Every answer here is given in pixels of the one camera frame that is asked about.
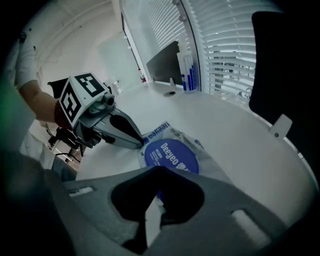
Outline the person's left forearm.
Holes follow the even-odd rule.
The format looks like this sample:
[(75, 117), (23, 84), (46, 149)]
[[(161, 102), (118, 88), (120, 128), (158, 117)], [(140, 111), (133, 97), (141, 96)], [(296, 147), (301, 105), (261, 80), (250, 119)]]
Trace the person's left forearm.
[(25, 83), (18, 92), (35, 113), (38, 121), (55, 123), (55, 108), (58, 101), (48, 93), (43, 92), (37, 80)]

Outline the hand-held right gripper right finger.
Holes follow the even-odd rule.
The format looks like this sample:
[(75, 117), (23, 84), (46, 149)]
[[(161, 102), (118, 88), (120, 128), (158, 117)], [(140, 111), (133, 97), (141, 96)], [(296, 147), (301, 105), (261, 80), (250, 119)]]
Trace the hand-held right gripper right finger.
[(166, 167), (149, 170), (164, 196), (149, 256), (253, 256), (285, 232), (268, 208), (227, 182)]

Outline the white spray bottle blue label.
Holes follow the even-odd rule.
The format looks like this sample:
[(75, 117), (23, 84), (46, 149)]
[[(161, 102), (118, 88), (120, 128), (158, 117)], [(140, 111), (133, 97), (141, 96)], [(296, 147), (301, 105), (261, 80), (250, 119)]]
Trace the white spray bottle blue label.
[(176, 54), (180, 69), (181, 82), (185, 92), (193, 92), (197, 89), (195, 67), (192, 52), (187, 49), (186, 40), (178, 39), (179, 52)]

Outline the white venetian blind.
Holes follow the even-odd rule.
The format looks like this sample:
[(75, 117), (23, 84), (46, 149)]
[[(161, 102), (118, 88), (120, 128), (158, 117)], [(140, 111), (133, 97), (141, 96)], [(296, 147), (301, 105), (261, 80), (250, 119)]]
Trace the white venetian blind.
[(142, 67), (151, 81), (147, 63), (162, 49), (178, 42), (185, 26), (172, 0), (121, 0), (122, 14), (132, 36)]
[(263, 0), (182, 0), (194, 29), (201, 89), (248, 102), (254, 85), (256, 43), (252, 15)]

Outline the short black desk partition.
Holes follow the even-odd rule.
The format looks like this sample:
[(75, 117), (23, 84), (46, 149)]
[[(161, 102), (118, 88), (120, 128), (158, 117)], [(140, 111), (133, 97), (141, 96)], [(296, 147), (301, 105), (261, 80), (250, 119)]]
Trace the short black desk partition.
[(157, 53), (146, 64), (150, 78), (165, 83), (170, 83), (170, 79), (173, 79), (176, 85), (182, 85), (181, 70), (177, 57), (179, 52), (178, 42), (173, 41)]

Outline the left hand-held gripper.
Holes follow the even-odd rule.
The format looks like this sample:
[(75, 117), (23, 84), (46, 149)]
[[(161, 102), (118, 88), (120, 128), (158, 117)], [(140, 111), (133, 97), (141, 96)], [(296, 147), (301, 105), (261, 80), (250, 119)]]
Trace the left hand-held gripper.
[(76, 141), (92, 148), (101, 139), (126, 149), (140, 149), (144, 139), (133, 120), (124, 112), (110, 114), (109, 124), (98, 124), (116, 107), (115, 97), (93, 73), (70, 76), (59, 103), (76, 137)]

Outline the person's grey trousers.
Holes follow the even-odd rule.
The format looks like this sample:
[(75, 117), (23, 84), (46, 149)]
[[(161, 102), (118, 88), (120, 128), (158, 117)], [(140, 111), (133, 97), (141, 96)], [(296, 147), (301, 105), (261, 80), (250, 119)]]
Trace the person's grey trousers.
[(77, 171), (57, 156), (54, 158), (51, 170), (58, 174), (62, 182), (76, 180)]

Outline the long black desk partition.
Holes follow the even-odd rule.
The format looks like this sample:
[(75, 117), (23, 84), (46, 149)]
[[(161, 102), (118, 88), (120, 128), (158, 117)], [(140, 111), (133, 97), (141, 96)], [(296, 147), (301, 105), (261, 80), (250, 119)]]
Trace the long black desk partition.
[(279, 12), (251, 16), (256, 65), (249, 108), (274, 124), (281, 115), (292, 120), (287, 138), (310, 166), (320, 162), (320, 82), (313, 81), (294, 36), (294, 23)]

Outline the grey tray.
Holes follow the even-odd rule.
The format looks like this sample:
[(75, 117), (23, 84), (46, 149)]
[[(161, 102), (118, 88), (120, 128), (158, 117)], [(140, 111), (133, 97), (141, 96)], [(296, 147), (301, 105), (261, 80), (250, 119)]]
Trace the grey tray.
[(167, 121), (142, 136), (137, 156), (140, 167), (164, 166), (231, 183), (199, 140), (175, 129)]

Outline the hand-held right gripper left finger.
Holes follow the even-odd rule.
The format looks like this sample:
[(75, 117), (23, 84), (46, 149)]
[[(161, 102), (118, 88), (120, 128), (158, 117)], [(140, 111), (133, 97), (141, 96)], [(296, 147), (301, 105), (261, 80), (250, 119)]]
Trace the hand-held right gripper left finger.
[(138, 239), (150, 247), (160, 235), (160, 201), (151, 200), (143, 224), (124, 219), (112, 203), (113, 189), (148, 171), (144, 167), (116, 175), (61, 184), (61, 219), (78, 256), (141, 256), (126, 245)]

